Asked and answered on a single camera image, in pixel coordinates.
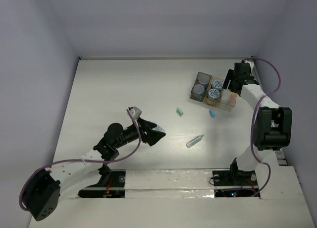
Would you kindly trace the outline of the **blue pencil-shaped case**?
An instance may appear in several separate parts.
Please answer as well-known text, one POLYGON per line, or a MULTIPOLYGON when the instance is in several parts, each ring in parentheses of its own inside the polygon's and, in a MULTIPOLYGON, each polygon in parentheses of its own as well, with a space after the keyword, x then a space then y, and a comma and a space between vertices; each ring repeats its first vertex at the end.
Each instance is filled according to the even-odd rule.
POLYGON ((156 123, 156 127, 154 127, 153 130, 165 133, 165 130, 162 127, 160 127, 157 123, 156 123))

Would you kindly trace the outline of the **orange pencil-shaped case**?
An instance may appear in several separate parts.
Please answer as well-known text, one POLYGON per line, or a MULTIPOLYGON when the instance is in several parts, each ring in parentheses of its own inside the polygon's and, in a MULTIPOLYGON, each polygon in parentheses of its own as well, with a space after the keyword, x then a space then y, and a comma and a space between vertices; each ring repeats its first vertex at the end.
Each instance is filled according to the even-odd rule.
POLYGON ((230 95, 230 98, 228 100, 228 105, 231 106, 231 107, 234 107, 235 104, 236 104, 236 97, 237 97, 237 94, 236 93, 231 93, 230 95))

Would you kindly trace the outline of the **clear plastic bin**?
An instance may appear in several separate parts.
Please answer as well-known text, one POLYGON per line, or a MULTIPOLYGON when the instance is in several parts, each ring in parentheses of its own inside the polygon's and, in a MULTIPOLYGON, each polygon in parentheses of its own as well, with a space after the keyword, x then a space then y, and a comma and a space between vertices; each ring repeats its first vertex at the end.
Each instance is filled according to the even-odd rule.
POLYGON ((226 112, 231 112, 233 110, 233 108, 235 107, 231 107, 228 105, 228 100, 230 98, 231 95, 231 91, 228 89, 222 89, 221 91, 221 95, 220 95, 220 101, 217 105, 217 108, 226 112))

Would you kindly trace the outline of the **green eraser cap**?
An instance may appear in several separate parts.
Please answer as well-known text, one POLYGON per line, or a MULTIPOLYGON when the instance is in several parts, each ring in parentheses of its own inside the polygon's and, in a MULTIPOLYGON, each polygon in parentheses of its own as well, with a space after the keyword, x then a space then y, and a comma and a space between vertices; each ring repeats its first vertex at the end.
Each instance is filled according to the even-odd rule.
POLYGON ((177 108, 176 109, 176 113, 179 115, 179 116, 183 116, 184 112, 182 111, 182 109, 180 108, 177 108))

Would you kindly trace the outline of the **wooden bin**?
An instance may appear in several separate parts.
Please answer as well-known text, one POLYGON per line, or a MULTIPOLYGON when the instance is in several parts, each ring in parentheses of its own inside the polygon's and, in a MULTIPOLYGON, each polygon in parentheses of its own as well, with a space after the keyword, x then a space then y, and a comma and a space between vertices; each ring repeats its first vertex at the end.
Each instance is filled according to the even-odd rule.
POLYGON ((218 106, 222 97, 223 83, 223 79, 220 79, 215 76, 211 77, 210 83, 206 90, 205 97, 203 99, 204 104, 212 107, 218 106))

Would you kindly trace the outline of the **small blue eraser cap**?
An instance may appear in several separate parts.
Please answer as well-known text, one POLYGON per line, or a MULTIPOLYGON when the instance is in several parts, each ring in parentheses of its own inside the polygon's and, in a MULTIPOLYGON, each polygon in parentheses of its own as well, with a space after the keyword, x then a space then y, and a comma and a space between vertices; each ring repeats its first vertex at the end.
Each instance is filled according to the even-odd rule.
POLYGON ((212 118, 215 118, 215 112, 213 111, 213 109, 209 110, 209 114, 212 118))

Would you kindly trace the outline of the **dark grey plastic bin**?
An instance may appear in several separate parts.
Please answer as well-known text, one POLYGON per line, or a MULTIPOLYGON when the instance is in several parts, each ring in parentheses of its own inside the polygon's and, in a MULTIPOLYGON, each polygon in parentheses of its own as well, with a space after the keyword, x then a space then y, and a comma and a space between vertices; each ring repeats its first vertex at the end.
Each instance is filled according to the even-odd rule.
POLYGON ((190 99, 202 102, 207 92, 212 76, 203 72, 198 72, 195 83, 191 89, 190 99))

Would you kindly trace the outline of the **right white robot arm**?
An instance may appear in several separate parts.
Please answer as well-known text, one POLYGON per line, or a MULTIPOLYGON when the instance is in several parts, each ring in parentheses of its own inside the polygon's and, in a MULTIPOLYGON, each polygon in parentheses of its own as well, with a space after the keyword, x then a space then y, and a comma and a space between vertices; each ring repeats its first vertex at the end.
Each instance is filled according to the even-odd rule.
POLYGON ((264 92, 260 83, 252 75, 256 58, 246 58, 235 63, 226 75, 223 88, 237 94, 253 110, 250 145, 242 155, 230 165, 228 179, 240 184, 257 165, 263 164, 260 154, 265 150, 277 151, 286 147, 291 139, 292 110, 281 107, 271 98, 281 86, 281 76, 277 74, 278 85, 272 92, 264 92))

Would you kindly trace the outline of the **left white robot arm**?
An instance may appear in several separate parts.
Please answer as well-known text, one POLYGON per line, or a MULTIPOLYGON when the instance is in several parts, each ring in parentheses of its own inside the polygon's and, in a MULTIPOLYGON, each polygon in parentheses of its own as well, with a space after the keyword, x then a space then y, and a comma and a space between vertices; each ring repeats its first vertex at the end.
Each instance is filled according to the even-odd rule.
POLYGON ((165 136, 156 123, 142 118, 127 128, 112 123, 97 145, 81 158, 56 161, 35 170, 21 189, 19 206, 41 221, 53 213, 63 198, 92 183, 106 185, 111 174, 108 165, 124 160, 118 157, 119 148, 133 141, 153 146, 165 136))

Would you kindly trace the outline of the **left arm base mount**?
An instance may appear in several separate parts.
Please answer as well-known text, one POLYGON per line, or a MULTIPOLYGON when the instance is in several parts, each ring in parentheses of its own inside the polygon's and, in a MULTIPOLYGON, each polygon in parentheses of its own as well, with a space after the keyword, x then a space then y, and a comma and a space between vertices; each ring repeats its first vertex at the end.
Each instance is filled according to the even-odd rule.
POLYGON ((81 189, 80 198, 124 198, 126 170, 111 170, 102 167, 101 178, 96 184, 81 189))

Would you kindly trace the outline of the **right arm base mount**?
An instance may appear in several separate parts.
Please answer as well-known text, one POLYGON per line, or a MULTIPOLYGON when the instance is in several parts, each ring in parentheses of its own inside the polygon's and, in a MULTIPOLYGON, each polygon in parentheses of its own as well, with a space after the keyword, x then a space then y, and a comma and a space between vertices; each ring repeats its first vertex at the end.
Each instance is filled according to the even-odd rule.
POLYGON ((255 171, 239 170, 236 158, 229 169, 213 170, 208 183, 214 187, 216 198, 260 196, 255 171))

